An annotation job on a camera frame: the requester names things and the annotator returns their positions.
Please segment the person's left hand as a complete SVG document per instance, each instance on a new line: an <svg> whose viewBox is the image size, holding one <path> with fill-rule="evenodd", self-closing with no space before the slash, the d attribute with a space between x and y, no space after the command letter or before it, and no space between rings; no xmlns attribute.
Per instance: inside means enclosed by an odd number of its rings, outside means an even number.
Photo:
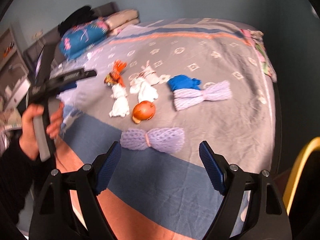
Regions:
<svg viewBox="0 0 320 240"><path fill-rule="evenodd" d="M60 133L60 127L63 121L64 104L60 102L58 110L50 117L50 125L46 132L50 139L56 139ZM44 107L41 105L31 104L27 107L22 115L22 135L19 144L25 155L31 160L35 160L39 155L39 147L37 145L33 118L43 114Z"/></svg>

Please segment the black sleeve left forearm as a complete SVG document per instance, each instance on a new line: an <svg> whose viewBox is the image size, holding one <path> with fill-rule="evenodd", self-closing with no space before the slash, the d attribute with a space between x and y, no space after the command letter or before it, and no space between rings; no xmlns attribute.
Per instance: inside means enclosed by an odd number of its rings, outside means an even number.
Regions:
<svg viewBox="0 0 320 240"><path fill-rule="evenodd" d="M35 133L30 128L24 129L1 156L1 239L25 239L16 227L25 198L32 184L37 193L41 191L56 166L54 158L42 162L38 155Z"/></svg>

